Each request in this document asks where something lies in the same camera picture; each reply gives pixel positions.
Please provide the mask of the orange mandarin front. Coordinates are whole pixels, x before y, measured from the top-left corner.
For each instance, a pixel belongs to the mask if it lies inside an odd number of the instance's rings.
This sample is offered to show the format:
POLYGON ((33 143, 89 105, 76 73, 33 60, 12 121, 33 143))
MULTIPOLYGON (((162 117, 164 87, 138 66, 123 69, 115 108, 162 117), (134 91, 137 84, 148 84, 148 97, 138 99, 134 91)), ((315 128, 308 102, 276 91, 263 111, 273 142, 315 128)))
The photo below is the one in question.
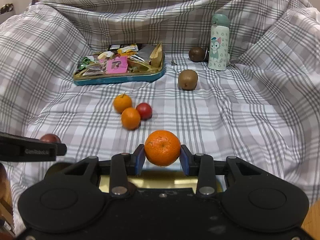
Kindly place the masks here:
POLYGON ((166 130, 152 132, 144 144, 145 155, 156 166, 169 166, 174 163, 181 152, 178 137, 166 130))

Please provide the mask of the red tomato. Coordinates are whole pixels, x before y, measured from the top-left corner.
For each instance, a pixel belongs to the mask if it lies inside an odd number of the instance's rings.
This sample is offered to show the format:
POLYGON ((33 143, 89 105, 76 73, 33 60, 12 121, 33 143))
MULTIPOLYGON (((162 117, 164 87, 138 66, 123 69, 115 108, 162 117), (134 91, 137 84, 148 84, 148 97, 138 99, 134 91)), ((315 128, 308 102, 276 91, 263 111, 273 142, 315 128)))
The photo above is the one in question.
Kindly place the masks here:
POLYGON ((137 105, 136 110, 140 114, 142 120, 149 120, 152 117, 152 108, 148 103, 140 103, 137 105))

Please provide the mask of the orange mandarin with stem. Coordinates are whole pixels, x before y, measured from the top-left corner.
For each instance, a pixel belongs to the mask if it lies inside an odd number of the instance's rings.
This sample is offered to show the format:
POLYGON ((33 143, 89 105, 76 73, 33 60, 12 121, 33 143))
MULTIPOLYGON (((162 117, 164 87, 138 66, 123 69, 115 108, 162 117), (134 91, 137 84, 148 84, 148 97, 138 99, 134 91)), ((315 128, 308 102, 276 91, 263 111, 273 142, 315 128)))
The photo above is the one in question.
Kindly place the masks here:
POLYGON ((132 107, 132 99, 126 94, 120 94, 114 98, 114 110, 121 114, 125 109, 132 107))

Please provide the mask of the dark red plum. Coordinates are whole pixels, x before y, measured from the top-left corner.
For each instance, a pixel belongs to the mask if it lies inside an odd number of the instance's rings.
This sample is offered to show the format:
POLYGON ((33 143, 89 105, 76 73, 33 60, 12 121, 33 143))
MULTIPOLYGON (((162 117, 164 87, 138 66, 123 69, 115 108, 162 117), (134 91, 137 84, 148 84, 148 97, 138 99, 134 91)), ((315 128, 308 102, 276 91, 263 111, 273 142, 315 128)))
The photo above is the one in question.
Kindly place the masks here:
POLYGON ((61 139, 55 134, 45 134, 40 138, 40 141, 48 143, 61 143, 61 139))

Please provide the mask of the gold tray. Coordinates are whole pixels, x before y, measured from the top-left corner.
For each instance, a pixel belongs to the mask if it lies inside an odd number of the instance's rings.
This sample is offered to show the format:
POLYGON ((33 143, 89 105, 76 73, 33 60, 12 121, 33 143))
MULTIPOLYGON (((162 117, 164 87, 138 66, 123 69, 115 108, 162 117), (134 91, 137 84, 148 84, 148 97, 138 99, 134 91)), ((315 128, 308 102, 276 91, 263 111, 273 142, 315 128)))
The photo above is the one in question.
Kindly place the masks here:
POLYGON ((140 176, 127 176, 128 182, 143 189, 192 188, 196 193, 198 178, 185 176, 182 171, 143 170, 140 176))

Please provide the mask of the orange mandarin middle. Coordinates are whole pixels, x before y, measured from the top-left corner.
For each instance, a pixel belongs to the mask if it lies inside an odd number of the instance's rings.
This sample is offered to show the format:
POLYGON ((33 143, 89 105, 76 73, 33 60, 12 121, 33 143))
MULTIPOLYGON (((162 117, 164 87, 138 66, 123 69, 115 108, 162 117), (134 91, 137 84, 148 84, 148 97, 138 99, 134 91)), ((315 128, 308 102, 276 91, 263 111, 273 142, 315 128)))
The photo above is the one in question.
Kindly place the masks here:
POLYGON ((135 108, 126 108, 121 114, 122 126, 127 130, 134 130, 140 126, 140 113, 135 108))

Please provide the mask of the brown kiwi fruit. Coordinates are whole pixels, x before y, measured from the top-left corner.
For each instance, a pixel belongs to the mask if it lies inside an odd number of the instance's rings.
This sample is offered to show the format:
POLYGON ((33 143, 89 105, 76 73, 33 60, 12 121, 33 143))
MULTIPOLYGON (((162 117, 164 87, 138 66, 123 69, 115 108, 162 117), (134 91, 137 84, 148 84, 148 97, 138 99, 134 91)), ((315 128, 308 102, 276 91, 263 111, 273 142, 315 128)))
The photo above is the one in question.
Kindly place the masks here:
POLYGON ((198 74, 191 69, 183 70, 178 76, 178 87, 182 90, 194 90, 197 82, 198 74))

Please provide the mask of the teal gold snack tin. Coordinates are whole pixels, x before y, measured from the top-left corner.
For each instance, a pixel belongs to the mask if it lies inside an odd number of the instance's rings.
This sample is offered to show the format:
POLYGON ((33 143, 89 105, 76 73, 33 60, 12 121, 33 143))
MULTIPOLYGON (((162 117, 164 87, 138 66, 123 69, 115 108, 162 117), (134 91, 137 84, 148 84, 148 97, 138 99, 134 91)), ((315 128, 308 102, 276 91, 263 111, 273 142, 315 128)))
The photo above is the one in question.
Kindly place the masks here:
POLYGON ((164 75, 165 67, 165 54, 162 56, 160 67, 146 73, 139 72, 129 72, 123 74, 106 74, 98 76, 84 76, 75 77, 73 76, 73 82, 77 86, 84 85, 109 85, 116 83, 126 83, 126 82, 153 82, 158 80, 164 75))

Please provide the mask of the plaid grey sofa cover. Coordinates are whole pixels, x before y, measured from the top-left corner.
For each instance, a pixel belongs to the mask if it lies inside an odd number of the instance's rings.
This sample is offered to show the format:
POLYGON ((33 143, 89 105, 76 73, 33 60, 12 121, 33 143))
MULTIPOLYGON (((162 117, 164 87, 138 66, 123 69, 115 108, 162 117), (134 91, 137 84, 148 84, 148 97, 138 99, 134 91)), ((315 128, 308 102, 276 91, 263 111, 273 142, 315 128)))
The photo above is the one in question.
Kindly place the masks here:
POLYGON ((131 152, 158 129, 192 152, 236 155, 319 199, 319 11, 308 0, 43 0, 1 24, 1 131, 67 145, 62 161, 131 152), (210 46, 214 14, 229 19, 229 64, 213 70, 189 50, 210 46), (78 62, 112 44, 161 43, 155 82, 77 86, 78 62), (180 72, 197 72, 194 90, 180 72), (127 130, 114 98, 152 117, 127 130))

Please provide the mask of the black small object behind bottle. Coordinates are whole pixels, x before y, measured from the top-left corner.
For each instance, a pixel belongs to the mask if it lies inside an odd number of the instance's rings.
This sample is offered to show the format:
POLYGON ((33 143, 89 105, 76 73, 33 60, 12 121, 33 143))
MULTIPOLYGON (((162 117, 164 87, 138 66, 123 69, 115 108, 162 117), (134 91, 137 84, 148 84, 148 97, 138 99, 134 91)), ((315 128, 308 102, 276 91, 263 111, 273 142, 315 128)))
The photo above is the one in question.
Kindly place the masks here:
POLYGON ((205 61, 205 62, 208 62, 208 61, 209 61, 209 52, 210 52, 209 49, 207 49, 207 50, 206 50, 206 54, 205 54, 205 58, 204 58, 204 61, 205 61))

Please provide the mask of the green foil candy wrapper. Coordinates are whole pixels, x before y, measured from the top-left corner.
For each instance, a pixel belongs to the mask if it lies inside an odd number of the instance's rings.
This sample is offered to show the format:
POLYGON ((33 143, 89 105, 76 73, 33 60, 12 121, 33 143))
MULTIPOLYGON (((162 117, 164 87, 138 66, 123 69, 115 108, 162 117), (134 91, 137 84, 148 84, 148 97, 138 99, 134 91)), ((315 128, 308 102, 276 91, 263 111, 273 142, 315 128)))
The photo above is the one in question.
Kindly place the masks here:
POLYGON ((82 60, 78 63, 77 69, 83 70, 86 68, 87 65, 89 65, 91 62, 91 59, 89 57, 83 57, 82 60))

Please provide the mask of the tan paper snack bag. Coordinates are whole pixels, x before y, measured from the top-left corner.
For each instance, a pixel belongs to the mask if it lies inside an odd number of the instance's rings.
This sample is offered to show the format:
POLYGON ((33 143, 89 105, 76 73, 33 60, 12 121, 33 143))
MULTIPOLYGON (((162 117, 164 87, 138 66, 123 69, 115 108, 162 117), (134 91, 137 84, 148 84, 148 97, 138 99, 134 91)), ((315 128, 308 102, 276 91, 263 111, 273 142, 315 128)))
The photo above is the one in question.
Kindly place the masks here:
POLYGON ((153 68, 160 67, 162 57, 163 57, 163 47, 162 47, 162 44, 159 43, 150 54, 150 65, 153 68))

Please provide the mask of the dark brown round fruit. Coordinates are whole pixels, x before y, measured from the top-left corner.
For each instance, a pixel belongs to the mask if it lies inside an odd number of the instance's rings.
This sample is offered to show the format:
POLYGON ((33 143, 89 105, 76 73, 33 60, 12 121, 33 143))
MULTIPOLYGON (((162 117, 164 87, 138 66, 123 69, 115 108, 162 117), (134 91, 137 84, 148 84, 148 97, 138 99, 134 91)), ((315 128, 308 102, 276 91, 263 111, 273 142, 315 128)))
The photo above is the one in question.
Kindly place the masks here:
POLYGON ((202 62, 206 52, 201 47, 193 47, 189 50, 189 59, 193 62, 202 62))

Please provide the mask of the silver foil snack packet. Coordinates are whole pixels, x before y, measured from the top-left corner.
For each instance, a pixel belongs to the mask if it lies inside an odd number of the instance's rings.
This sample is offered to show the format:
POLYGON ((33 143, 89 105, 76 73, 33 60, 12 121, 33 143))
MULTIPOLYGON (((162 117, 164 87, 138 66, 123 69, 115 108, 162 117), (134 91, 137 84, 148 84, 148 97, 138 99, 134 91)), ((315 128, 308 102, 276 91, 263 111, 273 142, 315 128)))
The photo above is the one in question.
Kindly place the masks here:
POLYGON ((149 62, 151 61, 150 55, 152 54, 154 49, 155 49, 155 46, 147 44, 146 46, 141 48, 139 51, 137 51, 135 55, 130 56, 129 59, 133 61, 149 64, 149 62))

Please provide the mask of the yellow pastry packet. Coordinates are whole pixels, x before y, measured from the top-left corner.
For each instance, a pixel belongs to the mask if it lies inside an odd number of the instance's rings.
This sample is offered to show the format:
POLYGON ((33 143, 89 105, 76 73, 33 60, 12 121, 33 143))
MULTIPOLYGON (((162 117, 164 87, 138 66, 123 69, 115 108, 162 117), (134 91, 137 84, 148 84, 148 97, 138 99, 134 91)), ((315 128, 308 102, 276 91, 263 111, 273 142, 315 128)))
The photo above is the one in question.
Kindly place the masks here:
POLYGON ((122 44, 119 49, 117 49, 118 54, 133 53, 139 51, 138 45, 133 44, 122 44))

